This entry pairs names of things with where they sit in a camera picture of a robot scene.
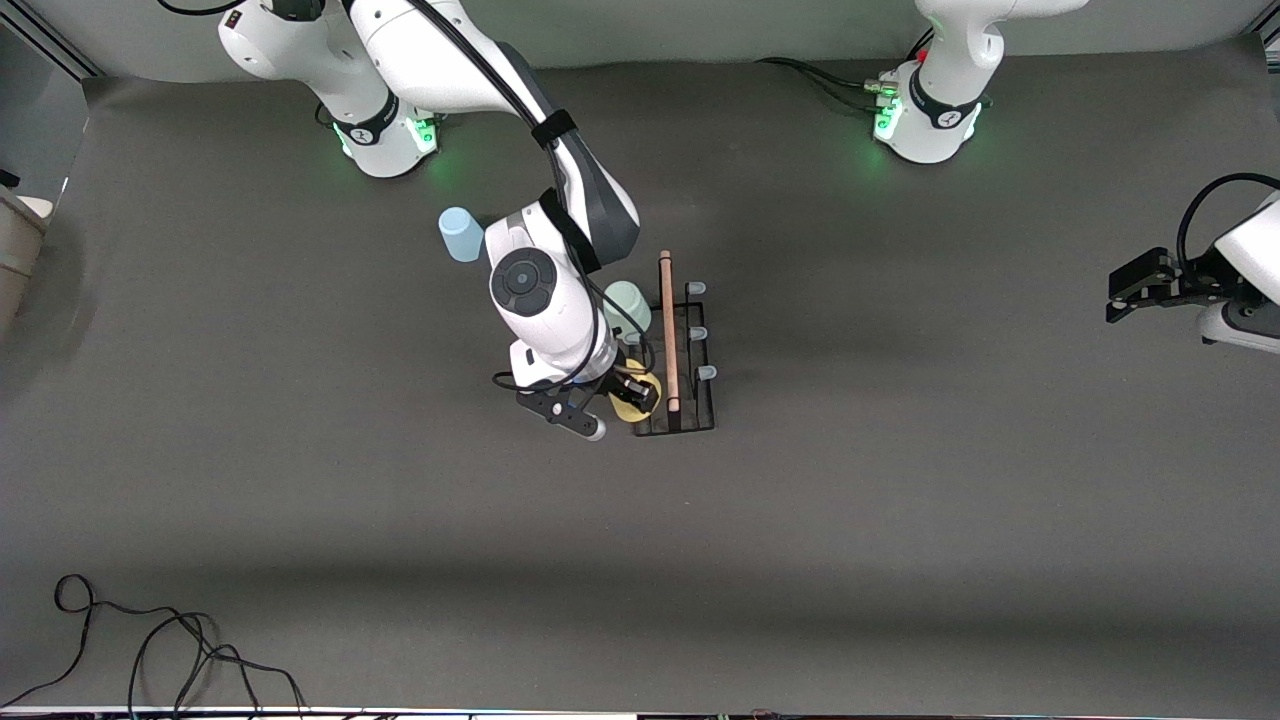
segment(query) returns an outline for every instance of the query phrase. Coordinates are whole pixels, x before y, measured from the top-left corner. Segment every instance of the black strap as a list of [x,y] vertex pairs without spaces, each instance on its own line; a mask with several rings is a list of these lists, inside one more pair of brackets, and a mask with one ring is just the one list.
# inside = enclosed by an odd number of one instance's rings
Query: black strap
[[911,82],[909,85],[911,101],[915,106],[924,111],[937,129],[951,129],[959,127],[960,123],[969,117],[978,108],[978,102],[982,101],[979,97],[973,102],[965,102],[964,105],[947,105],[941,100],[934,100],[924,91],[924,86],[920,85],[920,69],[916,68],[911,73]]
[[595,247],[591,246],[591,241],[586,238],[582,228],[577,227],[577,223],[570,217],[568,210],[561,205],[556,191],[548,190],[544,192],[538,199],[538,204],[541,205],[543,213],[547,214],[547,218],[559,231],[561,237],[568,243],[570,250],[577,255],[577,261],[582,264],[582,272],[591,274],[599,270],[600,259],[595,256]]
[[538,141],[538,145],[541,146],[543,150],[547,150],[547,147],[552,142],[559,140],[562,135],[576,129],[577,124],[573,122],[573,117],[568,114],[568,110],[561,108],[550,115],[547,115],[547,119],[539,123],[538,127],[532,129],[531,135],[534,136],[534,140]]
[[356,145],[378,145],[378,141],[383,137],[383,132],[392,127],[397,115],[399,115],[399,97],[388,90],[387,102],[372,118],[362,123],[344,123],[335,118],[333,124],[338,126],[338,129]]

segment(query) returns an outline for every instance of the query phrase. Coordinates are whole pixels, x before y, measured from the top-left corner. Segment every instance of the green led light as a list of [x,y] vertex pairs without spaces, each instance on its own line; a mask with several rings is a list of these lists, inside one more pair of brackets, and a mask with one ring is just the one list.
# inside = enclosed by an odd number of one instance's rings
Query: green led light
[[417,145],[419,152],[424,155],[435,152],[438,145],[435,142],[434,120],[415,120],[412,118],[406,118],[404,127],[407,127],[410,135],[413,136],[413,143]]
[[902,118],[902,100],[895,97],[890,102],[888,108],[881,110],[881,118],[876,122],[876,137],[883,141],[890,141],[893,138],[893,131],[897,129],[897,122]]

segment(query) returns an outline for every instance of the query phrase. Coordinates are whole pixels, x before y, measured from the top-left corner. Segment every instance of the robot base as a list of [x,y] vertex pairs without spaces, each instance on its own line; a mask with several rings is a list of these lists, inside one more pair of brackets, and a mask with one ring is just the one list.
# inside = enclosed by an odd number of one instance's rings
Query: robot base
[[[896,69],[881,73],[882,82],[897,83],[897,87],[908,87],[911,76],[920,67],[920,63],[910,60]],[[910,99],[899,96],[890,100],[888,105],[881,110],[876,118],[873,137],[888,145],[902,159],[922,165],[933,165],[950,160],[970,137],[973,137],[974,123],[982,114],[982,105],[956,127],[938,129],[933,127],[929,117],[911,102]]]
[[374,145],[358,143],[337,126],[334,132],[342,141],[343,154],[355,160],[366,176],[375,178],[403,176],[439,147],[439,126],[435,118],[430,113],[406,110],[404,102],[401,102],[392,127]]

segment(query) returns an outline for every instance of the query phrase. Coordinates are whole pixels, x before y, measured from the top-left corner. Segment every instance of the white wall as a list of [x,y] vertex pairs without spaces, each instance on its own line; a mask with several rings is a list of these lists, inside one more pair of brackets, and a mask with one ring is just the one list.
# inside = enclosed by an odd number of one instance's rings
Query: white wall
[[[220,0],[173,0],[184,6]],[[329,0],[340,12],[339,0]],[[218,44],[216,19],[154,0],[33,0],[50,23],[113,74],[244,79]],[[925,23],[911,0],[465,0],[492,37],[539,67],[627,60],[890,58]],[[1078,13],[1006,28],[1012,54],[1192,47],[1238,33],[1268,0],[1093,0]]]

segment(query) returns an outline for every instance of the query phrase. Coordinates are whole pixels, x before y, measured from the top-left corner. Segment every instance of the yellow sponge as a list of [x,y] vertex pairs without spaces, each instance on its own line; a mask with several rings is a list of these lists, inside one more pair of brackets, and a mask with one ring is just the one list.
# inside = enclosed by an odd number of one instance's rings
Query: yellow sponge
[[[644,370],[644,365],[640,364],[639,360],[632,360],[630,357],[627,359],[627,368],[632,370]],[[648,383],[658,388],[658,402],[654,405],[654,407],[659,407],[662,405],[662,383],[658,382],[658,378],[653,377],[653,373],[649,373],[644,375],[635,375],[635,379],[637,382]],[[623,423],[635,424],[639,423],[640,420],[649,418],[649,415],[653,415],[653,413],[641,413],[634,405],[622,402],[621,400],[613,397],[612,395],[609,396],[609,401],[613,402],[613,411],[617,413],[618,418]]]

